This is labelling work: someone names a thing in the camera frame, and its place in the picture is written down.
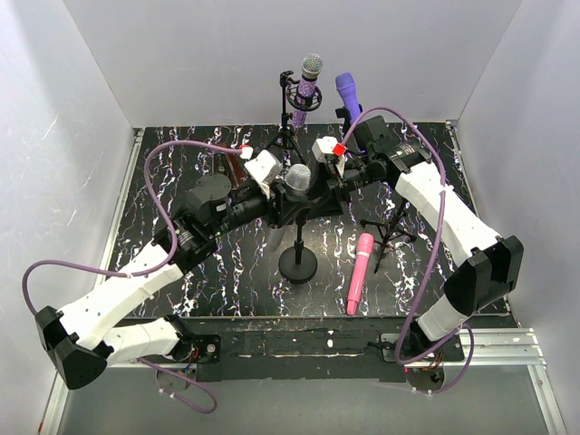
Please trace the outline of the silver microphone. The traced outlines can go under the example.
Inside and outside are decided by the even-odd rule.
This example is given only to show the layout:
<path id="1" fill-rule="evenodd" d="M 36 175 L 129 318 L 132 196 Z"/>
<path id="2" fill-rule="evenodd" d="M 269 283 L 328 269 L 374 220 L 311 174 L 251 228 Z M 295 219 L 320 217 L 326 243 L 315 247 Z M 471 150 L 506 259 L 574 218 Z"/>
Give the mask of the silver microphone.
<path id="1" fill-rule="evenodd" d="M 296 196 L 303 195 L 310 187 L 311 170 L 301 163 L 296 163 L 284 175 L 285 185 L 289 189 L 289 193 Z M 269 231 L 266 239 L 266 252 L 274 252 L 279 247 L 284 234 L 286 226 L 280 228 L 273 228 Z"/>

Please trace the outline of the black round-base stand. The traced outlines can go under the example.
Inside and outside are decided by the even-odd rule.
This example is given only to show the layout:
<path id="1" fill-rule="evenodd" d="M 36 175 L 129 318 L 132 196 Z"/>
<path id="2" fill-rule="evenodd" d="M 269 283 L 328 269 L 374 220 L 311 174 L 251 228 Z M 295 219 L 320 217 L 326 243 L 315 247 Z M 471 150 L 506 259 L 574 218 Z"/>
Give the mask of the black round-base stand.
<path id="1" fill-rule="evenodd" d="M 296 238 L 294 245 L 286 249 L 278 260 L 281 276 L 292 285 L 309 282 L 316 274 L 318 261 L 315 253 L 305 247 L 303 229 L 305 218 L 296 220 Z"/>
<path id="2" fill-rule="evenodd" d="M 362 107 L 362 105 L 361 105 L 361 104 L 359 104 L 359 109 L 358 109 L 359 115 L 360 115 L 360 113 L 362 113 L 362 111 L 363 111 L 363 107 Z M 344 137 L 346 136 L 346 133 L 348 132 L 348 130 L 349 130 L 349 129 L 350 129 L 350 127 L 351 127 L 351 122 L 352 122 L 353 120 L 355 120 L 355 119 L 356 119 L 356 117 L 355 117 L 354 119 L 352 119 L 352 118 L 351 118 L 351 115 L 350 115 L 350 112 L 349 112 L 349 111 L 348 111 L 348 109 L 346 109 L 344 106 L 343 106 L 343 107 L 340 107 L 340 108 L 337 108 L 337 109 L 335 109 L 335 111 L 334 111 L 334 112 L 335 112 L 336 118 L 337 118 L 339 121 L 342 121 L 342 124 L 341 124 L 341 125 L 342 125 L 343 139 L 344 139 Z M 351 136 L 354 136 L 354 134 L 355 134 L 356 130 L 358 129 L 358 127 L 359 127 L 359 126 L 357 125 L 357 126 L 354 128 L 354 130 L 353 130 L 353 133 L 352 133 L 352 135 L 351 135 Z"/>

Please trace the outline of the purple plastic microphone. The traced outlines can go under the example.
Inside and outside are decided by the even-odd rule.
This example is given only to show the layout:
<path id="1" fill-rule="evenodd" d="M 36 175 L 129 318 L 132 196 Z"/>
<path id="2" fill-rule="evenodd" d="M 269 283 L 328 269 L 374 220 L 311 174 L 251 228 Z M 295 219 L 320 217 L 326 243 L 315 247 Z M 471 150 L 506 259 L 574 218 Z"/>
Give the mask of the purple plastic microphone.
<path id="1" fill-rule="evenodd" d="M 356 117 L 357 119 L 361 115 L 359 115 L 358 112 L 360 103 L 358 101 L 356 85 L 352 74 L 350 72 L 344 72 L 336 76 L 335 87 L 341 97 L 343 106 L 350 112 L 351 118 L 354 119 Z"/>

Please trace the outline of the purple glitter microphone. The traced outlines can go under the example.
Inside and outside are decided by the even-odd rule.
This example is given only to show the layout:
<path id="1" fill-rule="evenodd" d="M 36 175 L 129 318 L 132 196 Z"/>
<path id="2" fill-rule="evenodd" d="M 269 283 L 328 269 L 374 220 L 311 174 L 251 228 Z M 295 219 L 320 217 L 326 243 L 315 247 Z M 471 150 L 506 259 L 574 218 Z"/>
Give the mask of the purple glitter microphone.
<path id="1" fill-rule="evenodd" d="M 295 129 L 305 124 L 309 111 L 315 111 L 321 105 L 322 93 L 317 88 L 317 79 L 322 69 L 323 61 L 318 54 L 311 53 L 304 58 L 301 78 L 292 99 L 295 108 L 292 123 Z"/>

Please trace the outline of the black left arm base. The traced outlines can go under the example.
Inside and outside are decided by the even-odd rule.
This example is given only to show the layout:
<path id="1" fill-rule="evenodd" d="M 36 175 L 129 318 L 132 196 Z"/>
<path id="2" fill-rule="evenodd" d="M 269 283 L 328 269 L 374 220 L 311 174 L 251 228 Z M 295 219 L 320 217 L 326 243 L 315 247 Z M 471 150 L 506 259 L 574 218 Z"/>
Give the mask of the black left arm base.
<path id="1" fill-rule="evenodd" d="M 171 353 L 176 362 L 210 364 L 220 361 L 221 337 L 218 334 L 195 332 L 181 324 L 178 338 Z"/>

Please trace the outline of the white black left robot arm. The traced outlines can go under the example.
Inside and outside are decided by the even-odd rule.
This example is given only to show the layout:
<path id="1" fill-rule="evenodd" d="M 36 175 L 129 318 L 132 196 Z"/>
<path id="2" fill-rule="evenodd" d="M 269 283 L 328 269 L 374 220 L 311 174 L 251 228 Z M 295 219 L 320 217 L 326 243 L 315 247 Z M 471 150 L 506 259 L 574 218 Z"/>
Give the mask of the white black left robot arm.
<path id="1" fill-rule="evenodd" d="M 309 209 L 310 170 L 296 164 L 281 179 L 249 179 L 239 198 L 223 174 L 205 175 L 187 193 L 181 208 L 120 271 L 87 295 L 56 309 L 38 311 L 34 320 L 43 348 L 65 385 L 80 389 L 109 366 L 160 355 L 175 362 L 214 357 L 206 348 L 217 336 L 192 332 L 175 314 L 121 327 L 120 320 L 163 287 L 179 281 L 218 249 L 218 237 L 263 219 L 277 227 Z"/>

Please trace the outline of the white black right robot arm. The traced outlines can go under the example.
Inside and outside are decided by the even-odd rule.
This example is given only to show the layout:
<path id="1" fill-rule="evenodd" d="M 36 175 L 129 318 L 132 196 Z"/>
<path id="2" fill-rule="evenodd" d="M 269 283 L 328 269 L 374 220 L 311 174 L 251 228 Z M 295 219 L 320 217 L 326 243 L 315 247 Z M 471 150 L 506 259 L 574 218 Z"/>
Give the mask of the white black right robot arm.
<path id="1" fill-rule="evenodd" d="M 314 160 L 331 171 L 343 187 L 360 189 L 385 182 L 413 205 L 435 232 L 433 245 L 445 246 L 455 271 L 443 294 L 425 313 L 410 311 L 401 344 L 426 352 L 454 334 L 473 314 L 511 293 L 524 255 L 515 236 L 503 237 L 485 224 L 448 184 L 435 148 L 412 123 L 411 136 L 394 142 L 382 116 L 360 121 L 350 134 L 358 155 L 346 158 L 346 147 L 332 136 L 314 141 Z"/>

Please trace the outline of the small black tripod stand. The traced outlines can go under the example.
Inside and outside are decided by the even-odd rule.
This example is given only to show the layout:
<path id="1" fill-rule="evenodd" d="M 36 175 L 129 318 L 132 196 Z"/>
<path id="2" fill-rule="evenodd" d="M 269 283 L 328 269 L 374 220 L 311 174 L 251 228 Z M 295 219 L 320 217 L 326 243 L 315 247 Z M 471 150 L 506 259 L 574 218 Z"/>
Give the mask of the small black tripod stand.
<path id="1" fill-rule="evenodd" d="M 390 242 L 401 237 L 406 237 L 410 243 L 414 243 L 417 240 L 417 236 L 407 231 L 401 224 L 401 220 L 408 216 L 406 212 L 406 203 L 407 201 L 404 198 L 388 223 L 371 221 L 368 219 L 361 219 L 359 221 L 359 224 L 362 226 L 362 228 L 375 227 L 380 235 L 380 239 L 375 241 L 375 244 L 377 244 L 381 249 L 373 269 L 375 274 L 377 274 L 380 268 L 382 259 L 386 255 Z"/>

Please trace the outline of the tall black tripod stand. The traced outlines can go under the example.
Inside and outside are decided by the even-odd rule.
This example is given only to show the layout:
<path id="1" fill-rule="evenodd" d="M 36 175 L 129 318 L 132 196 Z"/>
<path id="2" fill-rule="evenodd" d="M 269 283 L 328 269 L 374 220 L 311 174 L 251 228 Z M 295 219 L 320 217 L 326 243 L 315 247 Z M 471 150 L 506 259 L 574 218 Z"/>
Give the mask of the tall black tripod stand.
<path id="1" fill-rule="evenodd" d="M 282 112 L 281 112 L 281 127 L 273 139 L 271 139 L 265 146 L 266 150 L 276 148 L 282 152 L 293 152 L 298 158 L 298 162 L 306 164 L 305 158 L 298 146 L 295 138 L 296 129 L 291 124 L 295 108 L 293 107 L 293 93 L 296 90 L 299 80 L 293 78 L 293 71 L 283 71 L 279 74 L 279 86 L 282 93 Z"/>

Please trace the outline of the pink microphone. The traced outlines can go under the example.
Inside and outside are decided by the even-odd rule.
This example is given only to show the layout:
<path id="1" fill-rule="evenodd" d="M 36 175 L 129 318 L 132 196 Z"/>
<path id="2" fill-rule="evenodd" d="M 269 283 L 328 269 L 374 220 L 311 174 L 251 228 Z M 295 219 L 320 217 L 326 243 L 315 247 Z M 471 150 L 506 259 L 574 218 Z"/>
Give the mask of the pink microphone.
<path id="1" fill-rule="evenodd" d="M 370 233 L 362 233 L 356 247 L 356 258 L 353 274 L 349 286 L 346 303 L 346 314 L 355 315 L 360 303 L 363 284 L 366 277 L 368 263 L 372 254 L 374 237 Z"/>

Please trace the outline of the brown wooden metronome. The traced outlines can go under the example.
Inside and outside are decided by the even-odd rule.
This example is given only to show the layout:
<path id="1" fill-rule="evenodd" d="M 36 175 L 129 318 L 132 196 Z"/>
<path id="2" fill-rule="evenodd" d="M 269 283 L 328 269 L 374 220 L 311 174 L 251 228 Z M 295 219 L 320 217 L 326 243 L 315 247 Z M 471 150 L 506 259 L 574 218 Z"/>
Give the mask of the brown wooden metronome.
<path id="1" fill-rule="evenodd" d="M 234 189 L 239 188 L 245 180 L 245 172 L 242 169 L 237 156 L 225 153 L 213 153 L 212 172 L 228 177 Z"/>

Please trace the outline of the aluminium table rail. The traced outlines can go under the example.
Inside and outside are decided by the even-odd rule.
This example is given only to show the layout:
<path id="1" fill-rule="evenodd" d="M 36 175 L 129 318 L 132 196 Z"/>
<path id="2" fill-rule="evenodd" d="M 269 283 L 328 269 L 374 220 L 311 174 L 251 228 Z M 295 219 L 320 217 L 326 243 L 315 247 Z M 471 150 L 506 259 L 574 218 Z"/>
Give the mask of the aluminium table rail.
<path id="1" fill-rule="evenodd" d="M 237 149 L 257 140 L 255 129 L 217 128 L 212 140 L 224 140 L 225 154 L 237 156 L 245 172 L 232 196 L 239 198 L 251 177 Z M 196 181 L 211 174 L 212 142 L 194 141 L 190 129 L 150 129 L 159 141 L 144 163 L 147 194 L 128 200 L 133 224 L 124 235 L 140 234 L 126 243 L 121 263 L 127 265 L 170 219 L 186 205 Z M 313 177 L 309 194 L 322 193 L 325 166 L 303 138 L 302 154 Z M 276 426 L 312 432 L 314 416 L 323 414 L 321 430 L 353 429 L 357 433 L 561 433 L 554 395 L 533 333 L 516 326 L 504 296 L 473 314 L 454 334 L 426 352 L 401 344 L 410 311 L 425 313 L 443 294 L 455 271 L 445 246 L 435 247 L 435 232 L 410 203 L 403 227 L 417 236 L 389 243 L 381 252 L 368 219 L 388 223 L 401 198 L 385 182 L 351 191 L 341 216 L 305 218 L 304 246 L 318 261 L 314 277 L 292 285 L 280 274 L 278 260 L 292 247 L 296 220 L 286 226 L 274 252 L 266 252 L 272 227 L 256 219 L 218 237 L 217 251 L 203 263 L 159 290 L 119 322 L 145 324 L 175 314 L 192 331 L 221 337 L 220 361 L 175 362 L 160 355 L 123 363 L 164 364 L 178 374 L 191 374 L 213 388 L 218 401 L 199 398 L 203 411 L 216 411 L 230 429 L 244 422 L 272 432 Z M 346 303 L 362 233 L 374 237 L 372 254 L 355 315 Z"/>

